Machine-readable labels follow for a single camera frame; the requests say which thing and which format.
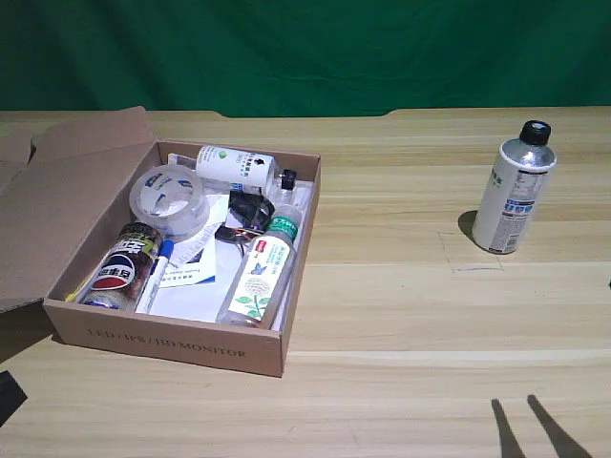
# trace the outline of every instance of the green wall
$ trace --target green wall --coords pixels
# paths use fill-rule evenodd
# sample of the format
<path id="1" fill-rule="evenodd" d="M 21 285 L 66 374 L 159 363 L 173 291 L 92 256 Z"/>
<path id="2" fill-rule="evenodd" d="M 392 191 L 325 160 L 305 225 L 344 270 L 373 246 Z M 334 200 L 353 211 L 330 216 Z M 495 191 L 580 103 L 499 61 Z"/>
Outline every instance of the green wall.
<path id="1" fill-rule="evenodd" d="M 609 0 L 0 0 L 0 109 L 611 105 Z"/>

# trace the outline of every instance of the packing tape roll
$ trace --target packing tape roll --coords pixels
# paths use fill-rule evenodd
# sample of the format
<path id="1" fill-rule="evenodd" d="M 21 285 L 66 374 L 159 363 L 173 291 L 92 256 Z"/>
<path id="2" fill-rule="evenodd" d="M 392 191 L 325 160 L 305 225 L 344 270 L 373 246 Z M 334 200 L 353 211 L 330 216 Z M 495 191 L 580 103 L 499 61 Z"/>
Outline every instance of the packing tape roll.
<path id="1" fill-rule="evenodd" d="M 201 178 L 183 165 L 161 165 L 142 175 L 130 206 L 138 220 L 173 241 L 194 236 L 208 219 Z"/>

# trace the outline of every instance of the wood grain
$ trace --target wood grain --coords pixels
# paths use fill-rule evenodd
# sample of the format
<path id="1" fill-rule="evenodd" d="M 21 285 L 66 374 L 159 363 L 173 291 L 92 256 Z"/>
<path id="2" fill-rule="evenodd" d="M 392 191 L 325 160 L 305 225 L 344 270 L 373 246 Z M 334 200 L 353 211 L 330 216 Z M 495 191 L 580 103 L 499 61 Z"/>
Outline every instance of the wood grain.
<path id="1" fill-rule="evenodd" d="M 79 115 L 3 112 L 0 134 Z M 491 255 L 459 220 L 531 118 L 552 125 L 558 167 L 522 246 Z M 286 373 L 47 338 L 1 366 L 29 400 L 0 430 L 0 455 L 497 457 L 497 398 L 527 457 L 557 456 L 535 394 L 592 456 L 611 456 L 611 108 L 150 119 L 160 138 L 323 156 Z"/>

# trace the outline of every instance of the black cable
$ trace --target black cable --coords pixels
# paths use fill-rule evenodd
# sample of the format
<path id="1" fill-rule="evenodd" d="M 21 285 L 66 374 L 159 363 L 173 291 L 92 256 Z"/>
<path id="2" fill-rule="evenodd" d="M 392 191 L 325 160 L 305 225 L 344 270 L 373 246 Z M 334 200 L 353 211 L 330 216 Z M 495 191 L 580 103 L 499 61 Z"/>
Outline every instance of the black cable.
<path id="1" fill-rule="evenodd" d="M 223 224 L 215 238 L 226 243 L 248 243 L 267 229 L 274 210 L 274 205 L 263 196 L 232 191 L 229 194 L 229 211 L 242 227 Z"/>

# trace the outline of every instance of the blue marker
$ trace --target blue marker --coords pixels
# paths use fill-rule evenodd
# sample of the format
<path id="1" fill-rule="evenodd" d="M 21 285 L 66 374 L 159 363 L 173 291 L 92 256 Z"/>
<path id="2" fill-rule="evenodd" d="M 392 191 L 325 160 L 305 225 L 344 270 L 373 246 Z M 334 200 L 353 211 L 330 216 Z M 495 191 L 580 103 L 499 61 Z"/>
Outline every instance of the blue marker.
<path id="1" fill-rule="evenodd" d="M 171 240 L 164 240 L 161 248 L 159 249 L 159 256 L 153 264 L 151 270 L 151 276 L 146 282 L 142 296 L 137 303 L 136 313 L 149 313 L 151 305 L 153 305 L 153 299 L 157 295 L 161 279 L 165 273 L 165 269 L 168 266 L 172 252 L 174 251 L 174 242 Z"/>

